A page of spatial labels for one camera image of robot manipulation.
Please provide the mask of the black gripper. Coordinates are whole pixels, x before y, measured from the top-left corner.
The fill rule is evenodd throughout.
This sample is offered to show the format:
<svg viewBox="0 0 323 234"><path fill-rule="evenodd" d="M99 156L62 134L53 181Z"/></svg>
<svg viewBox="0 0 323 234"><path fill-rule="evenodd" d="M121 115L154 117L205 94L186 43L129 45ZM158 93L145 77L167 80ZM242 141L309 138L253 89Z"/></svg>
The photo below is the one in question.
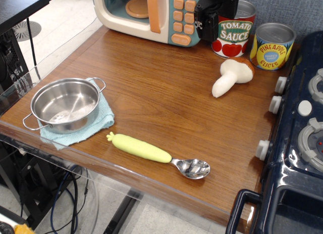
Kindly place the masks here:
<svg viewBox="0 0 323 234"><path fill-rule="evenodd" d="M218 37L218 15L235 18L239 0L199 0L195 7L195 28L198 37L214 42Z"/></svg>

